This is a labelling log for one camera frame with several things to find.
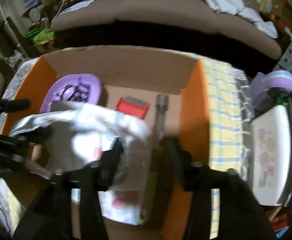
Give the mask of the white printed tote bag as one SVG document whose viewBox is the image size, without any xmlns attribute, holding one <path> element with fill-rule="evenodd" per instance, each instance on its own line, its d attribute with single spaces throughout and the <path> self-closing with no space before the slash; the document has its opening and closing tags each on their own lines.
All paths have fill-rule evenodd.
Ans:
<svg viewBox="0 0 292 240">
<path fill-rule="evenodd" d="M 52 107 L 52 112 L 22 118 L 9 133 L 47 148 L 48 162 L 40 167 L 32 161 L 30 170 L 44 178 L 50 178 L 58 168 L 64 172 L 78 170 L 100 160 L 119 139 L 124 153 L 112 185 L 99 193 L 102 215 L 115 222 L 141 224 L 151 161 L 147 123 L 90 103 L 55 101 Z"/>
</svg>

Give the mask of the red comb case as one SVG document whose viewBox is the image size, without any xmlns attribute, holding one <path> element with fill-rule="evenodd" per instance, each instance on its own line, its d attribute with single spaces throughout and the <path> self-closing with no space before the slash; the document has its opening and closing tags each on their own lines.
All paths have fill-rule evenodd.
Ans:
<svg viewBox="0 0 292 240">
<path fill-rule="evenodd" d="M 115 109 L 120 113 L 132 115 L 144 120 L 149 109 L 149 104 L 131 96 L 122 96 L 117 102 Z"/>
</svg>

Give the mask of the green handled tool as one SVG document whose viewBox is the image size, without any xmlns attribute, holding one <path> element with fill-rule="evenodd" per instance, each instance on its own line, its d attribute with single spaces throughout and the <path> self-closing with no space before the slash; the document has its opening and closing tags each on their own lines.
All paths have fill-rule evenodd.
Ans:
<svg viewBox="0 0 292 240">
<path fill-rule="evenodd" d="M 156 97 L 155 122 L 152 139 L 151 164 L 145 187 L 144 201 L 140 211 L 140 223 L 145 224 L 150 221 L 151 213 L 156 195 L 158 181 L 158 165 L 162 153 L 161 141 L 165 135 L 166 112 L 169 108 L 169 96 L 160 93 Z"/>
</svg>

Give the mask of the purple oval tray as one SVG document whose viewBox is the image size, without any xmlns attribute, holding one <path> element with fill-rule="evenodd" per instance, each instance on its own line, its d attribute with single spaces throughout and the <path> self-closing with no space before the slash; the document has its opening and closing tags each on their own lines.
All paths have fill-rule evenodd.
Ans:
<svg viewBox="0 0 292 240">
<path fill-rule="evenodd" d="M 73 101 L 96 105 L 99 102 L 102 84 L 93 74 L 70 74 L 58 79 L 48 90 L 40 113 L 51 110 L 53 101 Z"/>
</svg>

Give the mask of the yellow plaid tablecloth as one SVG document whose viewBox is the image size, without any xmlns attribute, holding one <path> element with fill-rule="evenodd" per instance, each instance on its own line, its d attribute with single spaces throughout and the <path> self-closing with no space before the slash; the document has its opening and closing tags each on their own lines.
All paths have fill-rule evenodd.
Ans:
<svg viewBox="0 0 292 240">
<path fill-rule="evenodd" d="M 234 68 L 228 63 L 201 59 L 209 101 L 209 159 L 213 170 L 241 172 L 243 135 Z"/>
</svg>

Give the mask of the purple round container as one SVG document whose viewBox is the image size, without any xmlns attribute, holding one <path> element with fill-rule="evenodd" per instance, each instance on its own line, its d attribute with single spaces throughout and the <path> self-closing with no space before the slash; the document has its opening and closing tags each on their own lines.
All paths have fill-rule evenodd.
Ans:
<svg viewBox="0 0 292 240">
<path fill-rule="evenodd" d="M 292 74 L 286 70 L 275 70 L 269 74 L 259 72 L 250 83 L 250 95 L 254 109 L 263 110 L 270 105 L 267 91 L 270 88 L 283 88 L 292 91 Z"/>
</svg>

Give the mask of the orange cardboard box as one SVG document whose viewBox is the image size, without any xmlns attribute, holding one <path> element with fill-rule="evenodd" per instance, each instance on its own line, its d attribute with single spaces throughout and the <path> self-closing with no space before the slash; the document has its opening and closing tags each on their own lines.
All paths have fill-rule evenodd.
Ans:
<svg viewBox="0 0 292 240">
<path fill-rule="evenodd" d="M 9 134 L 24 117 L 70 109 L 79 128 L 65 121 L 42 147 L 42 164 L 80 168 L 100 156 L 115 132 L 128 144 L 126 180 L 100 193 L 102 221 L 111 239 L 182 239 L 193 194 L 173 171 L 171 153 L 155 140 L 178 137 L 194 156 L 208 155 L 208 89 L 203 61 L 178 51 L 101 46 L 68 48 L 41 56 L 17 89 L 29 110 L 5 117 Z"/>
</svg>

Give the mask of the brown sofa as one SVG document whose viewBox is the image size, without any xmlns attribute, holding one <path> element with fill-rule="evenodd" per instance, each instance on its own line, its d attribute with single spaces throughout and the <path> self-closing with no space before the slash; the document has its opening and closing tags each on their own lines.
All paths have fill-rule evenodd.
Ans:
<svg viewBox="0 0 292 240">
<path fill-rule="evenodd" d="M 97 33 L 105 28 L 111 41 L 121 34 L 124 40 L 136 40 L 140 46 L 176 49 L 178 45 L 203 42 L 234 45 L 243 51 L 277 60 L 280 45 L 254 23 L 230 14 L 214 12 L 203 0 L 87 0 L 89 4 L 61 12 L 51 27 L 59 38 L 80 41 L 80 31 Z"/>
</svg>

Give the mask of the white clothes on sofa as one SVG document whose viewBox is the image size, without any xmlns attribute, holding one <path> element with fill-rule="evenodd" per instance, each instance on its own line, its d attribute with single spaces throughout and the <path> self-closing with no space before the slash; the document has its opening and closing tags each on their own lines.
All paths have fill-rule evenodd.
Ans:
<svg viewBox="0 0 292 240">
<path fill-rule="evenodd" d="M 254 9 L 246 7 L 243 0 L 203 0 L 217 13 L 239 16 L 240 18 L 252 23 L 258 30 L 271 38 L 278 38 L 275 25 L 265 22 Z"/>
</svg>

